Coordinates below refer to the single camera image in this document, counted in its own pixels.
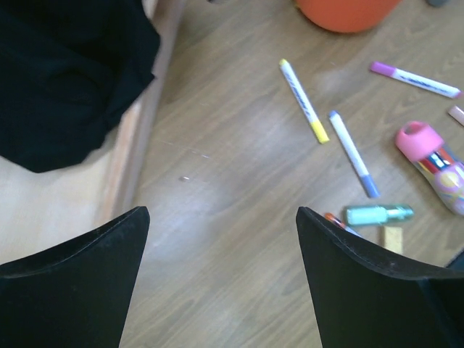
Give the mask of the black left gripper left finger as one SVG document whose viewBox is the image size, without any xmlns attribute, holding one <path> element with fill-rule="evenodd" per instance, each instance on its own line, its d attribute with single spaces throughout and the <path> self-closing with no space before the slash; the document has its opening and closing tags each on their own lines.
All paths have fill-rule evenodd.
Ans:
<svg viewBox="0 0 464 348">
<path fill-rule="evenodd" d="M 135 207 L 1 265 L 2 347 L 118 347 L 148 236 Z"/>
</svg>

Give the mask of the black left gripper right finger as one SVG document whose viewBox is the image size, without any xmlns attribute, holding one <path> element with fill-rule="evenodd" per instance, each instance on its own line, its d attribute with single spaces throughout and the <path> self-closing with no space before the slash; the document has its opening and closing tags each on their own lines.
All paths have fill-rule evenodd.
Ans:
<svg viewBox="0 0 464 348">
<path fill-rule="evenodd" d="M 463 254 L 419 262 L 308 207 L 296 224 L 323 347 L 463 346 Z"/>
</svg>

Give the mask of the blue capped white marker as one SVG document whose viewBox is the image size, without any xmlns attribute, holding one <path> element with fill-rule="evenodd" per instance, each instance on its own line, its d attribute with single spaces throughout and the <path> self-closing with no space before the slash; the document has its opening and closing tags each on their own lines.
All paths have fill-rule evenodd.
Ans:
<svg viewBox="0 0 464 348">
<path fill-rule="evenodd" d="M 328 117 L 333 126 L 333 129 L 336 132 L 336 135 L 341 142 L 341 145 L 344 148 L 345 153 L 347 154 L 353 168 L 355 169 L 355 172 L 357 173 L 358 178 L 360 179 L 365 193 L 371 199 L 379 198 L 380 193 L 378 188 L 372 176 L 368 172 L 368 169 L 365 166 L 365 163 L 363 162 L 363 159 L 360 156 L 360 153 L 358 152 L 357 147 L 355 146 L 355 143 L 352 140 L 352 137 L 350 136 L 349 131 L 347 130 L 340 114 L 333 110 L 329 113 Z"/>
</svg>

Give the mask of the yellow capped white marker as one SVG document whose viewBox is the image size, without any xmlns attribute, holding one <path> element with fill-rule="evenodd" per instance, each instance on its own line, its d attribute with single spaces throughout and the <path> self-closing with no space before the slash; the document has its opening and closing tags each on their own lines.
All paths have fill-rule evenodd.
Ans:
<svg viewBox="0 0 464 348">
<path fill-rule="evenodd" d="M 306 117 L 310 127 L 312 128 L 312 131 L 315 134 L 316 139 L 320 144 L 327 143 L 329 141 L 329 137 L 326 133 L 326 130 L 323 127 L 321 121 L 319 120 L 292 66 L 286 59 L 282 59 L 279 62 L 279 67 L 287 83 L 289 84 L 289 87 L 292 90 L 298 104 L 300 105 L 304 113 L 304 116 Z"/>
</svg>

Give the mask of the pink capped white marker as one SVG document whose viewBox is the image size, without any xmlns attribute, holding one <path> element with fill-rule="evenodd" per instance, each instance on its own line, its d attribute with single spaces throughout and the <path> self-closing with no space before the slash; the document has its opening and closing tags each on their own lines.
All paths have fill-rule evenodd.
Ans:
<svg viewBox="0 0 464 348">
<path fill-rule="evenodd" d="M 386 65 L 382 62 L 372 62 L 370 71 L 450 99 L 459 99 L 463 95 L 463 91 L 459 88 Z"/>
</svg>

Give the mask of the orange round pen organizer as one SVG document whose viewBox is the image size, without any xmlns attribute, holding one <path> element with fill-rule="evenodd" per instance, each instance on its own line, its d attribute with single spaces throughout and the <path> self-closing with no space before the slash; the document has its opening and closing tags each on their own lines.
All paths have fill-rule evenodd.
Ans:
<svg viewBox="0 0 464 348">
<path fill-rule="evenodd" d="M 380 24 L 400 0 L 301 0 L 300 12 L 317 26 L 335 33 L 360 33 Z"/>
</svg>

